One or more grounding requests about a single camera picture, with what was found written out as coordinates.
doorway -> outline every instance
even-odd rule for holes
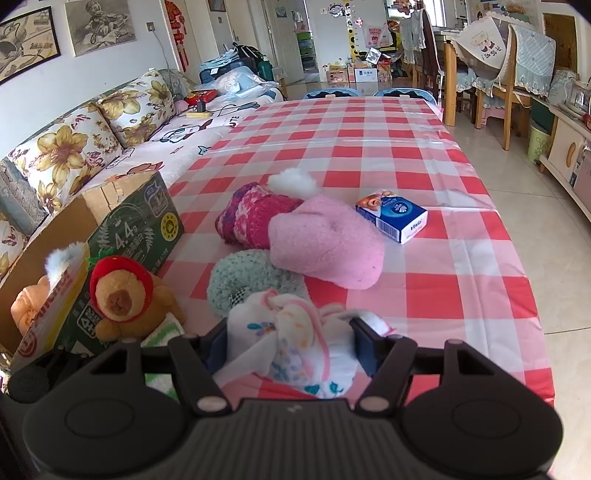
[[[317,83],[320,81],[316,48],[314,48],[314,36],[308,17],[308,8],[305,0],[292,0],[292,16],[295,25],[295,36],[300,49],[302,68],[304,69],[303,83]]]

cardboard boxes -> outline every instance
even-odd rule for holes
[[[13,370],[54,345],[68,351],[98,353],[106,348],[95,336],[99,314],[90,304],[88,257],[114,249],[156,273],[183,233],[183,224],[158,172],[126,176],[75,197],[25,248],[0,285],[0,343]],[[45,274],[47,255],[85,242],[83,261],[70,264],[21,341],[10,307],[17,294]]]

red and white checkered tablecloth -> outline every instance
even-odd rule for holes
[[[423,100],[336,98],[263,106],[199,158],[170,188],[185,234],[161,270],[206,333],[217,319],[206,299],[214,264],[236,251],[214,220],[242,185],[266,183],[288,167],[308,171],[324,194],[353,206],[376,189],[396,190],[429,210],[427,226],[404,246],[387,240],[384,272],[369,290],[306,283],[319,306],[333,301],[372,310],[421,346],[463,339],[549,403],[550,364],[530,282],[474,168]],[[358,372],[347,397],[368,379]],[[437,378],[417,378],[413,394]],[[241,397],[305,395],[254,375],[226,386]]]

red chinese knot decoration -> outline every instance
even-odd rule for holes
[[[168,14],[170,28],[173,29],[173,38],[177,46],[181,66],[183,67],[183,71],[186,72],[189,66],[189,58],[187,57],[187,52],[183,45],[184,36],[187,34],[187,28],[184,26],[183,13],[179,7],[169,0],[164,0],[164,4],[166,5],[166,13]]]

door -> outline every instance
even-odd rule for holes
[[[248,0],[226,0],[226,9],[228,10],[230,27],[236,42],[241,45],[259,48]]]
[[[304,78],[301,65],[300,47],[294,32],[291,9],[286,0],[261,0],[270,27],[272,44],[277,57],[277,65],[285,71],[285,82],[297,82]]]
[[[180,69],[187,77],[199,82],[201,58],[185,0],[164,0],[164,11],[168,29],[172,35],[173,50],[179,60]]]

